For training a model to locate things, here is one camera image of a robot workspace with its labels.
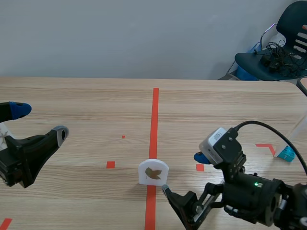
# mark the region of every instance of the wooden table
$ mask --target wooden table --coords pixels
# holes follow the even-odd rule
[[[158,159],[169,165],[168,184],[184,195],[202,193],[222,172],[196,171],[198,144],[218,127],[259,120],[286,134],[307,106],[290,83],[207,80],[0,78],[0,102],[29,103],[32,113],[6,122],[17,138],[45,134],[57,125],[70,136],[43,167],[34,185],[0,185],[0,224],[9,230],[143,230],[146,186],[138,165],[148,159],[153,88],[159,88]],[[239,138],[247,173],[296,184],[305,181],[297,159],[274,159],[268,148],[280,140],[248,126]],[[306,142],[296,146],[307,159]],[[115,161],[107,169],[107,161]],[[184,229],[160,188],[156,190],[157,230]],[[266,229],[213,210],[200,229]]]

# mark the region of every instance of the chair backrest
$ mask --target chair backrest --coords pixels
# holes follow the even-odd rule
[[[286,38],[285,49],[300,55],[307,51],[307,1],[292,3],[283,12],[277,27]]]

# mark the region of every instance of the blue gripper tip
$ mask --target blue gripper tip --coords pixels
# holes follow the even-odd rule
[[[16,103],[16,102],[9,102],[9,103],[13,120],[27,116],[32,110],[32,107],[27,103]]]
[[[210,164],[210,161],[206,158],[206,156],[202,152],[198,152],[194,154],[194,160],[201,164]]]

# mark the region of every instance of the white wall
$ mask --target white wall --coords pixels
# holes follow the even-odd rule
[[[293,0],[1,0],[0,76],[218,79]]]

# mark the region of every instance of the chair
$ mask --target chair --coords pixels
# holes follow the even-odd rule
[[[264,34],[269,31],[273,26],[277,25],[276,29],[286,38],[284,50],[287,53],[294,53],[301,57],[301,59],[295,61],[296,64],[300,65],[301,69],[298,73],[290,73],[285,75],[279,72],[270,72],[269,68],[264,67],[260,63],[262,55],[256,55],[254,53],[238,53],[235,56],[235,62],[248,73],[254,75],[263,81],[280,81],[288,79],[301,78],[307,75],[307,1],[297,1],[292,3],[283,12],[278,23],[271,25]],[[268,53],[268,50],[262,50],[258,54]]]
[[[296,86],[307,96],[307,77],[298,79]]]

